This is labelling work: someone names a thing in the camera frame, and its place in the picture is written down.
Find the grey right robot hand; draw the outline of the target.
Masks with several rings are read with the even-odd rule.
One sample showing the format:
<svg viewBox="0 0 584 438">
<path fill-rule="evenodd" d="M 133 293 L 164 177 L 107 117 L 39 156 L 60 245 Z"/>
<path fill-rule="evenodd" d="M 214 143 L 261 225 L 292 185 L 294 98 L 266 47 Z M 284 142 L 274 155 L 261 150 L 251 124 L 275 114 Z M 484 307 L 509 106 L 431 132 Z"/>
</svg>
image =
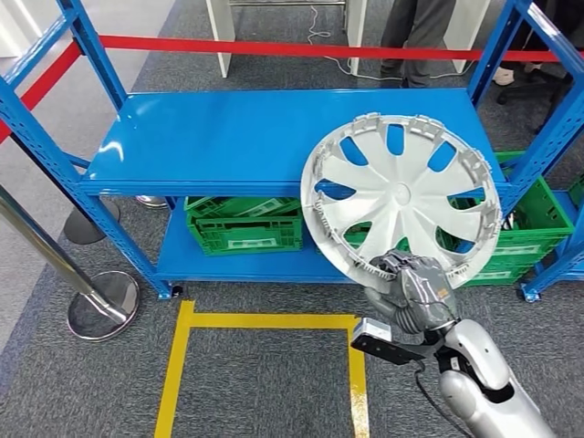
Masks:
<svg viewBox="0 0 584 438">
<path fill-rule="evenodd" d="M 450 327 L 459 320 L 456 299 L 435 258 L 392 249 L 372 260 L 390 275 L 386 291 L 366 287 L 367 299 L 407 334 Z"/>
</svg>

